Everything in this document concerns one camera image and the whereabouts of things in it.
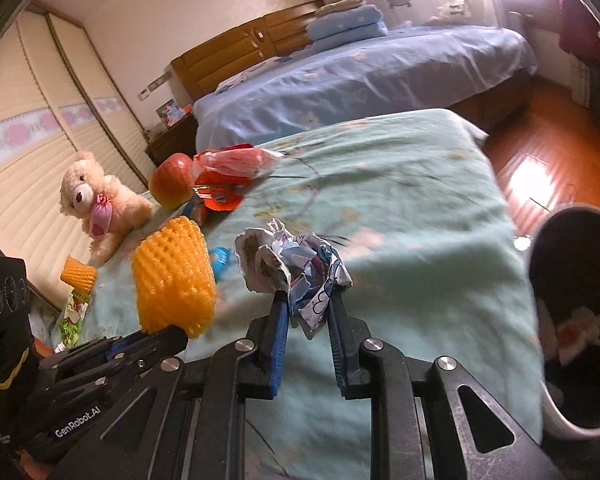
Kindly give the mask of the yellow foam fruit net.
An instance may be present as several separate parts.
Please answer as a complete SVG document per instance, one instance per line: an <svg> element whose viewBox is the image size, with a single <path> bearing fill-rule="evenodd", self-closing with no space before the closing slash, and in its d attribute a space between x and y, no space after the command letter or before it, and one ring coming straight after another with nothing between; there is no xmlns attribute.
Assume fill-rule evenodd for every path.
<svg viewBox="0 0 600 480"><path fill-rule="evenodd" d="M208 330L216 285L204 234L193 220L174 217L143 240L132 257L132 274L143 332L173 325L193 339Z"/></svg>

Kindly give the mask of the blue lollipop-shaped package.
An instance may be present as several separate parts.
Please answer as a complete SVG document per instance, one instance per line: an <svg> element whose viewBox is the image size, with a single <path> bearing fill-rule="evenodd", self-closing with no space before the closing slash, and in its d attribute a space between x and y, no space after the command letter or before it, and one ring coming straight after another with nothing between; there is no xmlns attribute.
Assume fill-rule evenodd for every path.
<svg viewBox="0 0 600 480"><path fill-rule="evenodd" d="M232 252L225 247L215 247L209 250L209 259L211 269L216 282L218 282L225 273L232 258Z"/></svg>

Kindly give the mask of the white blue wrapper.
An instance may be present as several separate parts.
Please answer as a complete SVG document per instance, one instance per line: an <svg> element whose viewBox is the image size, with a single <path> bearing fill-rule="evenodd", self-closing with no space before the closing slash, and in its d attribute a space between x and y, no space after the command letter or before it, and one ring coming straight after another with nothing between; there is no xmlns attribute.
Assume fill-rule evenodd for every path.
<svg viewBox="0 0 600 480"><path fill-rule="evenodd" d="M278 219L248 228L234 241L238 266L252 292L283 292L291 324L312 339L326 322L332 295L353 285L337 249L314 233L294 234Z"/></svg>

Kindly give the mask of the black round trash bin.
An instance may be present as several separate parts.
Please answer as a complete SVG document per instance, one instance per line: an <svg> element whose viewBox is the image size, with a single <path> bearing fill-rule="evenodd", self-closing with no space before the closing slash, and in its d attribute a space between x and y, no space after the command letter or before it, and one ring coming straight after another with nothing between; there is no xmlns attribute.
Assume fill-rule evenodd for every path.
<svg viewBox="0 0 600 480"><path fill-rule="evenodd" d="M533 237L527 269L544 359L544 429L600 438L600 208L556 209Z"/></svg>

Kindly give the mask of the green white snack packet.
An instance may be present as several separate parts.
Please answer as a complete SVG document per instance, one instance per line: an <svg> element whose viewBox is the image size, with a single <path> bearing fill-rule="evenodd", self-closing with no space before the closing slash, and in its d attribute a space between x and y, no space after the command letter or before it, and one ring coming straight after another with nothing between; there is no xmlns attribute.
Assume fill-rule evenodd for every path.
<svg viewBox="0 0 600 480"><path fill-rule="evenodd" d="M73 289L52 331L55 353L74 348L81 337L83 321L91 297Z"/></svg>

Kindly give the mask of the beige teddy bear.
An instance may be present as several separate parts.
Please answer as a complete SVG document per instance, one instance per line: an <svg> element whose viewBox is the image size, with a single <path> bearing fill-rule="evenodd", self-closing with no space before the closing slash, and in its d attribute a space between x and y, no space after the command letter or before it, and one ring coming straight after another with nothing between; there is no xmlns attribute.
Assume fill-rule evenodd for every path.
<svg viewBox="0 0 600 480"><path fill-rule="evenodd" d="M117 251L125 237L144 226L154 205L104 168L91 152L79 152L62 177L60 212L82 222L91 239L90 261L102 266Z"/></svg>

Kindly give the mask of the orange red snack wrapper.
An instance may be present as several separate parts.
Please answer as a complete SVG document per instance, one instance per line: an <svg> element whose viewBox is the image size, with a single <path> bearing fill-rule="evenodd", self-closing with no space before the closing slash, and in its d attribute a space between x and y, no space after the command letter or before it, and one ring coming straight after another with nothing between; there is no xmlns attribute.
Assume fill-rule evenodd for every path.
<svg viewBox="0 0 600 480"><path fill-rule="evenodd" d="M204 206L214 211L235 210L244 196L242 192L251 184L245 177L232 177L214 171L202 172L195 179L194 190Z"/></svg>

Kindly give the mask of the teal floral bedspread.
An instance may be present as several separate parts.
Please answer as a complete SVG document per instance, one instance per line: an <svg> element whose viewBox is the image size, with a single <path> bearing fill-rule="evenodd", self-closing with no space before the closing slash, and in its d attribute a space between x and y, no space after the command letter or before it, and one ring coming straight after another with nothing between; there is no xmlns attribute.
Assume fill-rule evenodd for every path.
<svg viewBox="0 0 600 480"><path fill-rule="evenodd" d="M483 133L447 110L343 122L280 141L287 157L242 204L201 228L230 264L214 318L183 362L210 358L268 315L276 292L252 292L234 241L278 219L337 249L353 285L348 315L404 356L457 359L538 443L542 359L514 228L479 150ZM274 399L246 402L242 479L373 479L370 400L338 387L326 322L288 330Z"/></svg>

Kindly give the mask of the wooden nightstand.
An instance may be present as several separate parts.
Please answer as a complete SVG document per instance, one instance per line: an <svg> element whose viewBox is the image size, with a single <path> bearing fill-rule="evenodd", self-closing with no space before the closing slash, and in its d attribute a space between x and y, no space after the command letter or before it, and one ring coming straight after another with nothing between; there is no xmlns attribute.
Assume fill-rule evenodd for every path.
<svg viewBox="0 0 600 480"><path fill-rule="evenodd" d="M189 157L196 155L196 133L198 122L192 114L186 115L172 127L157 134L145 150L156 167L176 153Z"/></svg>

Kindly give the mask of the red white plastic bag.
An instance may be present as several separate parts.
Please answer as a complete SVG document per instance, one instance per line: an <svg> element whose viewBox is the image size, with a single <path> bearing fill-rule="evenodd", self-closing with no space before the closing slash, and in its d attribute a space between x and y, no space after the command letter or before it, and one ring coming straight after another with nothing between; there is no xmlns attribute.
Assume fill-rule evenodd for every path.
<svg viewBox="0 0 600 480"><path fill-rule="evenodd" d="M224 177L255 179L270 174L283 160L282 153L256 148L248 143L236 144L219 150L208 150L193 158L192 176L206 172Z"/></svg>

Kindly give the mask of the framed photo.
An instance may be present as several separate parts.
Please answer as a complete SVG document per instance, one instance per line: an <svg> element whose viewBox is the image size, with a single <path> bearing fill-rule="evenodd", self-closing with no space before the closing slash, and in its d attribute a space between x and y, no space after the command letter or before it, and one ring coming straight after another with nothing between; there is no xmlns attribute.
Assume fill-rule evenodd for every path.
<svg viewBox="0 0 600 480"><path fill-rule="evenodd" d="M186 104L184 107L181 107L174 100L170 100L158 108L157 115L166 128L171 128L177 122L186 118L192 112L192 109L192 104Z"/></svg>

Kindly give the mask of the wooden headboard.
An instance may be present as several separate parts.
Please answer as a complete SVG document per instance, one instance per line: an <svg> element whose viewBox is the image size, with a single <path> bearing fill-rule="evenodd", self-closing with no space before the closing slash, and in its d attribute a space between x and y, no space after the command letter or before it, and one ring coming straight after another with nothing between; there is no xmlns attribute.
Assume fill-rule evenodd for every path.
<svg viewBox="0 0 600 480"><path fill-rule="evenodd" d="M196 101L247 68L305 48L311 43L306 26L324 4L308 1L232 27L174 58L171 68Z"/></svg>

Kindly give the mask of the folded blue blanket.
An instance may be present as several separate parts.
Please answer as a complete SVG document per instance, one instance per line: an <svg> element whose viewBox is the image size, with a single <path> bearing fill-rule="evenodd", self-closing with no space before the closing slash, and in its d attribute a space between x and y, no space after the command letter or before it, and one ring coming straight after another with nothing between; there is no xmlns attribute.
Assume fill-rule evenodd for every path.
<svg viewBox="0 0 600 480"><path fill-rule="evenodd" d="M351 42L386 36L388 28L381 10L366 3L355 9L332 12L316 18L306 33L314 53L332 50Z"/></svg>

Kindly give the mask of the beige pillow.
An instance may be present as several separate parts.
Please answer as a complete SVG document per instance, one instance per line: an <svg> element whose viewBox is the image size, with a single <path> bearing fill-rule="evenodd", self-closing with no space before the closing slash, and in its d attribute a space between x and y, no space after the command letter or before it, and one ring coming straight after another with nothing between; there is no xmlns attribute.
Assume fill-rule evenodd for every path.
<svg viewBox="0 0 600 480"><path fill-rule="evenodd" d="M365 3L366 0L338 0L332 3L324 4L324 6L321 6L314 12L314 15L317 18L321 18L322 16L328 14L356 9Z"/></svg>

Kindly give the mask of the grey bed guard rail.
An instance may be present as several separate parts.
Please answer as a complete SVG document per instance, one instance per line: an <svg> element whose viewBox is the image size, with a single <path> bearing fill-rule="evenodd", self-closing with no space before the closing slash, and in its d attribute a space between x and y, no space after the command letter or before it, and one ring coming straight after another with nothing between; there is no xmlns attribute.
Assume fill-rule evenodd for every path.
<svg viewBox="0 0 600 480"><path fill-rule="evenodd" d="M498 0L366 1L381 10L388 29L407 26L504 25L504 11Z"/></svg>

